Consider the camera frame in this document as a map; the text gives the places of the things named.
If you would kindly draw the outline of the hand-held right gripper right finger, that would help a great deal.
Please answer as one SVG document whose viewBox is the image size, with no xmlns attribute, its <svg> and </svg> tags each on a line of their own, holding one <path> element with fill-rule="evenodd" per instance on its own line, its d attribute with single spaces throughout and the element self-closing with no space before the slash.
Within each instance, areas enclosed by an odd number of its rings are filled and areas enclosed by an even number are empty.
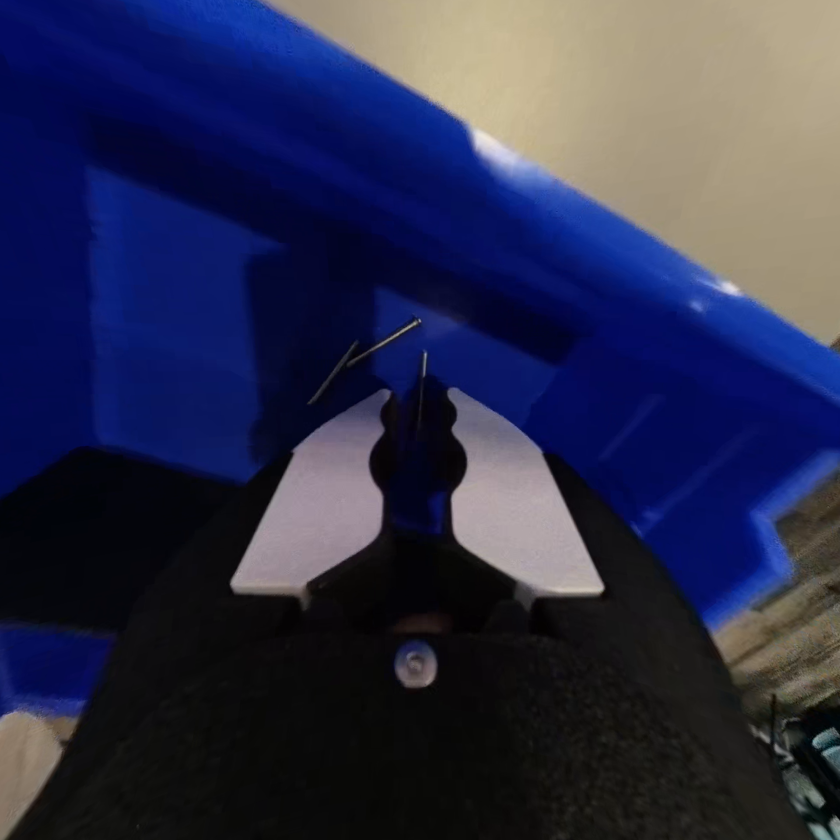
<svg viewBox="0 0 840 840">
<path fill-rule="evenodd" d="M 605 592 L 543 452 L 522 430 L 451 387 L 455 440 L 466 470 L 451 497 L 458 544 L 506 575 L 513 597 L 591 598 Z"/>
</svg>

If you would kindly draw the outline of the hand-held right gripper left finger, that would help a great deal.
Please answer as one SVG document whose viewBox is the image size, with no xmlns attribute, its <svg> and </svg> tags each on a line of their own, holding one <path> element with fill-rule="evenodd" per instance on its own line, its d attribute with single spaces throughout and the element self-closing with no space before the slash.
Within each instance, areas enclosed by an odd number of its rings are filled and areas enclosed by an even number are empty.
<svg viewBox="0 0 840 840">
<path fill-rule="evenodd" d="M 307 607 L 317 579 L 378 538 L 384 498 L 371 455 L 391 396 L 375 392 L 295 447 L 229 582 L 232 593 L 293 597 Z"/>
</svg>

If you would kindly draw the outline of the blue plastic parts bin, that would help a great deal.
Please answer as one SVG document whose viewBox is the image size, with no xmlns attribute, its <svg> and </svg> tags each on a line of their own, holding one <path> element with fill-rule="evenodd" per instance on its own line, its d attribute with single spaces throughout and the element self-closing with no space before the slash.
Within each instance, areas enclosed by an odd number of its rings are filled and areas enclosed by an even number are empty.
<svg viewBox="0 0 840 840">
<path fill-rule="evenodd" d="M 451 387 L 569 465 L 713 628 L 792 581 L 779 523 L 838 474 L 832 351 L 293 18 L 2 2 L 6 487 L 83 444 L 244 483 L 386 389 L 369 547 L 489 566 L 452 531 Z"/>
</svg>

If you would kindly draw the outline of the black bin divider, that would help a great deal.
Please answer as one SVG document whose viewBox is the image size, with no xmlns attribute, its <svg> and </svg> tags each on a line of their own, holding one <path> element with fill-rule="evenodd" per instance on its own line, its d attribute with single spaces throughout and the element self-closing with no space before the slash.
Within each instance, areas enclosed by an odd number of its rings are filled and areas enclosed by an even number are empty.
<svg viewBox="0 0 840 840">
<path fill-rule="evenodd" d="M 2 623 L 117 634 L 236 482 L 79 447 L 2 498 Z"/>
</svg>

